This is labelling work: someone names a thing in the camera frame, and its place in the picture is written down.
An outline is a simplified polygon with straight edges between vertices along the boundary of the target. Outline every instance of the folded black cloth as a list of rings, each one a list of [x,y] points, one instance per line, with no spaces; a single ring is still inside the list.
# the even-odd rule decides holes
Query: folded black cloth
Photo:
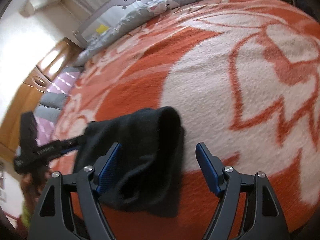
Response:
[[[172,107],[141,109],[113,120],[91,122],[74,172],[93,165],[114,142],[122,144],[112,188],[100,203],[124,211],[149,211],[161,217],[178,212],[184,130]]]

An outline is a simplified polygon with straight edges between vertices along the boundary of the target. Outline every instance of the black fabric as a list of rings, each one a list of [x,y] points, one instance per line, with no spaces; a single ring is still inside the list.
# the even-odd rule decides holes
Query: black fabric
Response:
[[[100,203],[124,211],[149,211],[162,217],[178,212],[184,130],[172,107],[141,109],[103,122],[91,122],[74,172],[93,165],[114,142],[122,144],[112,187]]]

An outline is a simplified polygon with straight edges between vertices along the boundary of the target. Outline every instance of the wooden cabinet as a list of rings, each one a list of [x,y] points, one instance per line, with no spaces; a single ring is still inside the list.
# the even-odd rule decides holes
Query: wooden cabinet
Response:
[[[57,74],[72,63],[82,49],[67,38],[36,65],[15,94],[0,127],[0,157],[12,162],[19,145],[20,116],[33,111]]]

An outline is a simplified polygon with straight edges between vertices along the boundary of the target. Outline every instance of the metal screw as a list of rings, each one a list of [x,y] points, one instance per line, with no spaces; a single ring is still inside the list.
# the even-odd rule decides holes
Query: metal screw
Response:
[[[93,167],[92,167],[91,165],[88,165],[88,166],[85,166],[85,167],[83,168],[83,170],[84,170],[85,172],[89,172],[89,171],[92,171],[92,170],[93,170]]]
[[[258,172],[258,177],[264,178],[265,176],[266,176],[266,175],[265,175],[264,172],[262,172],[262,171],[259,171],[259,172]]]
[[[59,176],[60,176],[60,172],[55,171],[55,172],[53,172],[53,173],[51,174],[51,176],[52,176],[53,178],[59,177]]]
[[[226,172],[233,172],[233,168],[232,168],[231,166],[226,166],[226,167],[224,167],[224,170],[225,170]]]

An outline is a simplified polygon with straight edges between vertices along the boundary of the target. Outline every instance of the orange and white blanket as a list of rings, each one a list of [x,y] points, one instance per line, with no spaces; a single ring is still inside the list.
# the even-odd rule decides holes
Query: orange and white blanket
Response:
[[[201,239],[217,198],[196,161],[198,142],[241,173],[264,171],[290,231],[311,217],[320,193],[320,26],[302,11],[279,0],[204,0],[136,28],[86,69],[55,138],[144,107],[175,107],[186,129],[178,216],[104,208],[118,240]],[[74,158],[52,165],[70,173]]]

